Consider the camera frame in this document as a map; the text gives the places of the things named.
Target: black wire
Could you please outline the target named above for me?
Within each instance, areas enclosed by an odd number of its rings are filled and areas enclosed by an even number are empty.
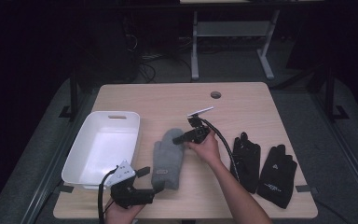
[[[210,42],[209,46],[207,46],[204,43],[204,42],[208,43],[208,41]],[[220,53],[220,52],[227,50],[227,49],[223,50],[223,46],[221,43],[216,44],[215,39],[209,39],[209,40],[202,39],[200,42],[198,41],[198,43],[199,43],[199,46],[198,46],[199,49],[197,50],[197,53],[199,53],[199,54],[216,54],[216,53]]]
[[[143,70],[139,69],[139,72],[141,73],[141,75],[144,77],[146,83],[150,83],[150,82],[156,82],[155,80],[155,77],[156,77],[156,69],[149,65],[149,64],[145,64],[145,63],[140,63],[140,66],[143,66]],[[152,70],[152,77],[150,77],[148,74],[147,74],[147,70],[146,70],[146,67],[150,68]]]
[[[191,72],[191,66],[190,66],[190,64],[188,64],[185,60],[183,60],[183,59],[177,59],[177,60],[179,60],[180,62],[182,62],[182,63],[184,63],[185,65],[186,65],[186,67],[190,70],[190,72]]]
[[[339,212],[337,212],[336,210],[334,210],[333,208],[331,208],[330,206],[328,206],[325,203],[322,203],[316,199],[313,199],[316,203],[318,203],[319,205],[321,205],[322,207],[326,208],[327,210],[329,210],[330,212],[334,213],[337,217],[341,218],[342,221],[344,221],[345,223],[351,224],[345,217],[343,217]]]
[[[115,170],[109,171],[101,181],[101,184],[98,187],[98,218],[100,219],[100,224],[104,224],[104,217],[103,217],[103,184],[108,176],[115,173]]]
[[[103,211],[103,213],[105,214],[106,213],[106,210],[110,207],[110,205],[112,205],[115,201],[112,200],[112,202],[106,206],[105,210]]]
[[[235,177],[238,180],[238,182],[240,182],[240,176],[238,175],[238,171],[237,171],[237,167],[235,166],[235,162],[234,162],[234,158],[232,157],[232,152],[231,149],[229,148],[229,145],[225,139],[225,137],[223,137],[223,135],[219,132],[219,130],[217,130],[212,123],[210,123],[208,120],[206,119],[201,119],[199,118],[202,122],[204,122],[206,125],[208,125],[208,127],[210,127],[216,134],[217,136],[219,136],[219,138],[222,140],[223,144],[226,147],[229,159],[231,160],[232,163],[232,167],[234,168],[234,173],[235,173]]]

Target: human hand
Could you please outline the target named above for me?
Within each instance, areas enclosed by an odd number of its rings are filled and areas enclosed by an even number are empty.
[[[208,135],[200,144],[196,144],[193,142],[185,143],[189,148],[196,151],[197,155],[210,166],[211,164],[221,162],[219,147],[214,135],[215,132],[213,130],[210,130]]]
[[[112,199],[106,204],[105,223],[106,224],[131,224],[136,215],[145,207],[145,204],[133,205],[128,209],[112,203]]]

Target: human arm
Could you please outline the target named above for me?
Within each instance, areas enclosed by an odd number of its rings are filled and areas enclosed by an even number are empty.
[[[220,160],[219,148],[213,130],[202,143],[188,142],[187,145],[196,151],[197,155],[213,171],[223,191],[231,215],[237,223],[271,223],[263,208]]]
[[[128,209],[113,203],[112,199],[106,204],[105,224],[131,224],[145,204],[133,205]]]

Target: table hole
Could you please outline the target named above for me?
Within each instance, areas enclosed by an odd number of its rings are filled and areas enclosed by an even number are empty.
[[[222,93],[220,93],[219,91],[213,91],[211,92],[211,97],[214,99],[219,99],[220,97],[222,97]]]

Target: white plastic tray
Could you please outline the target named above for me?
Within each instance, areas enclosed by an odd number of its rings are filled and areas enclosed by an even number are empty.
[[[96,111],[89,114],[62,169],[62,180],[97,189],[103,177],[136,151],[140,117],[130,111]]]

